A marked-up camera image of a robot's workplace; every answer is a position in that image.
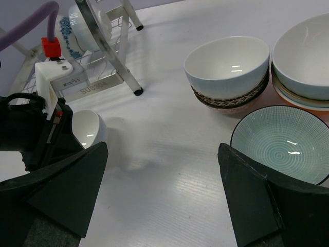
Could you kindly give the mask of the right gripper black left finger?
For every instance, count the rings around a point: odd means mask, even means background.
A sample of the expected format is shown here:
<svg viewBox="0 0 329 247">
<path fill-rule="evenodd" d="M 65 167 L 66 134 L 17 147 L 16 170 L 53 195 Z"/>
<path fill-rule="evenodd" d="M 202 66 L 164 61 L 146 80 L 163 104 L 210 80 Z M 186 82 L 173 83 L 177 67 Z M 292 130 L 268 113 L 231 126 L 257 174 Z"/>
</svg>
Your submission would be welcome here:
<svg viewBox="0 0 329 247">
<path fill-rule="evenodd" d="M 1 182 L 1 246 L 79 246 L 108 157 L 100 142 L 62 161 Z"/>
</svg>

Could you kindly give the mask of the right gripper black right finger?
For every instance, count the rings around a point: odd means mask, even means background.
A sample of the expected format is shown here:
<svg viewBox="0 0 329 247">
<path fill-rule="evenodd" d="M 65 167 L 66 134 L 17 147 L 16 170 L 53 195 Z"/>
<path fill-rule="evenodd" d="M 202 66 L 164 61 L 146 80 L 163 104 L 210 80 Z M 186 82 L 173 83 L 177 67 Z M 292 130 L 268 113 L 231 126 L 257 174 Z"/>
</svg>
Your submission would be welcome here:
<svg viewBox="0 0 329 247">
<path fill-rule="evenodd" d="M 328 246 L 328 188 L 221 143 L 218 163 L 238 246 Z"/>
</svg>

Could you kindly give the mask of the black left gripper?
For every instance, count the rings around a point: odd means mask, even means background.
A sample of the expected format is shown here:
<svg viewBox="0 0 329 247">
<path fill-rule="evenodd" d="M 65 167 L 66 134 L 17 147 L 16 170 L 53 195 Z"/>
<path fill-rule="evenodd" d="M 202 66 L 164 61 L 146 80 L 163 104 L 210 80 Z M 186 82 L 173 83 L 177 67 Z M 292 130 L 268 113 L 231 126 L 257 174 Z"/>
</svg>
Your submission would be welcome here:
<svg viewBox="0 0 329 247">
<path fill-rule="evenodd" d="M 84 148 L 72 131 L 73 111 L 59 98 L 51 114 L 36 93 L 1 97 L 1 150 L 18 151 L 26 171 L 35 171 Z"/>
</svg>

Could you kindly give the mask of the white bowl front stack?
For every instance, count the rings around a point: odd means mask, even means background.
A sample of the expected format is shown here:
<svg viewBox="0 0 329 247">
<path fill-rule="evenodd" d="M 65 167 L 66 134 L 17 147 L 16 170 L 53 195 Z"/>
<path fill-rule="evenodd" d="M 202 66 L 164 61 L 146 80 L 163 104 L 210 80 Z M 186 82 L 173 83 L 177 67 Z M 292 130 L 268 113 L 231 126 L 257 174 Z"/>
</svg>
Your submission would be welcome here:
<svg viewBox="0 0 329 247">
<path fill-rule="evenodd" d="M 107 143 L 107 126 L 95 111 L 79 110 L 73 113 L 72 131 L 84 149 L 99 142 Z"/>
</svg>

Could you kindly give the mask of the white bowl dark band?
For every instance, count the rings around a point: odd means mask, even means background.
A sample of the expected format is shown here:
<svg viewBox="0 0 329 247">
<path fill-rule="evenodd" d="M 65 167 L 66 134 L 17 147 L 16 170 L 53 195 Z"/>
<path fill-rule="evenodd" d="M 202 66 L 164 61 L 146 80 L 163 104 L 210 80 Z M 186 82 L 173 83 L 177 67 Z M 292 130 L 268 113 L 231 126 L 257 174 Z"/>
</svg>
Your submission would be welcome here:
<svg viewBox="0 0 329 247">
<path fill-rule="evenodd" d="M 107 41 L 112 36 L 112 24 L 107 16 L 106 12 L 99 10 L 96 6 L 92 5 L 92 8 L 96 14 L 97 20 L 99 21 L 100 28 Z M 71 28 L 77 37 L 78 42 L 91 52 L 96 52 L 100 48 L 97 45 L 92 33 L 90 32 L 86 21 L 84 20 L 81 11 L 77 5 L 73 5 L 69 9 L 69 21 Z"/>
</svg>

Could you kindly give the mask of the blue floral bowl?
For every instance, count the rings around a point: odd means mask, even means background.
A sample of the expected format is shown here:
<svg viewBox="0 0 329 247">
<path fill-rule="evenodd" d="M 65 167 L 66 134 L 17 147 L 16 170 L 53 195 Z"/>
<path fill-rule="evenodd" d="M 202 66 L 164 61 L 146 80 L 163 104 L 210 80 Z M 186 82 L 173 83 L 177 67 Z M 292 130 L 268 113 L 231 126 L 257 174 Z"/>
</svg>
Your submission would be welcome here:
<svg viewBox="0 0 329 247">
<path fill-rule="evenodd" d="M 85 51 L 79 45 L 67 16 L 57 16 L 55 37 L 59 40 L 62 56 L 66 60 L 79 59 L 84 55 Z"/>
</svg>

